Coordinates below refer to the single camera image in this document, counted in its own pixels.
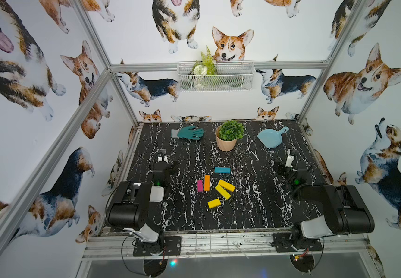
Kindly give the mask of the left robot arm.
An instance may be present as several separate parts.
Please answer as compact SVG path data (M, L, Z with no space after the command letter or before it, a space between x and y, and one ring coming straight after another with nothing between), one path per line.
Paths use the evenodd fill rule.
M114 229L130 231L143 243L158 243L162 232L147 224L152 203L165 199L170 176L179 166L177 161L154 159L151 180L146 182L123 181L111 193L105 209L105 223Z

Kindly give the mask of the orange building block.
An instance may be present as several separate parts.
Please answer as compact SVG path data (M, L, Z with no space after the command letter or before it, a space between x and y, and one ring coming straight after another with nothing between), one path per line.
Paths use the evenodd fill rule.
M210 176L205 175L204 177L204 191L210 191Z

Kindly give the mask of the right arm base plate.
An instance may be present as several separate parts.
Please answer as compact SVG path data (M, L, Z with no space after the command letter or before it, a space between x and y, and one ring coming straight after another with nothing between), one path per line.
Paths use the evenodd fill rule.
M290 233L275 233L272 235L271 246L279 253L304 253L305 251L322 251L323 246L319 239L295 238Z

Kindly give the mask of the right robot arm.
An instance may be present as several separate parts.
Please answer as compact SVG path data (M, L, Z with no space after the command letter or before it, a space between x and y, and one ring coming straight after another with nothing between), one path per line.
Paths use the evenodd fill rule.
M321 216L293 225L289 242L296 244L306 240L369 234L374 231L374 218L355 186L308 184L304 175L309 169L294 168L293 163L276 161L274 171L285 179L291 199L315 202L322 207Z

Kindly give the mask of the teal building block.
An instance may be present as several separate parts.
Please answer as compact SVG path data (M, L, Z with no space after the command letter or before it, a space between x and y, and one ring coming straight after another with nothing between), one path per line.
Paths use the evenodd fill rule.
M228 167L215 167L214 172L219 174L230 174L231 169Z

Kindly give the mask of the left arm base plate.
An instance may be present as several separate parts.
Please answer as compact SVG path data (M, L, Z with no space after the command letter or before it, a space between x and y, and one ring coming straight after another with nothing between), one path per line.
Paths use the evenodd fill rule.
M133 250L134 257L179 256L182 247L182 237L165 236L155 243L138 242Z

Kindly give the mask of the yellow long block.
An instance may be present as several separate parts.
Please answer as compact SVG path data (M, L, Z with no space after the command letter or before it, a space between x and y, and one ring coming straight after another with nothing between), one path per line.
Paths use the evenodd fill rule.
M218 182L218 185L222 186L224 189L230 191L230 192L234 192L235 191L235 186L224 181L224 180L220 180Z
M227 192L227 190L225 190L221 185L217 185L215 189L226 200L228 200L231 197L231 195Z

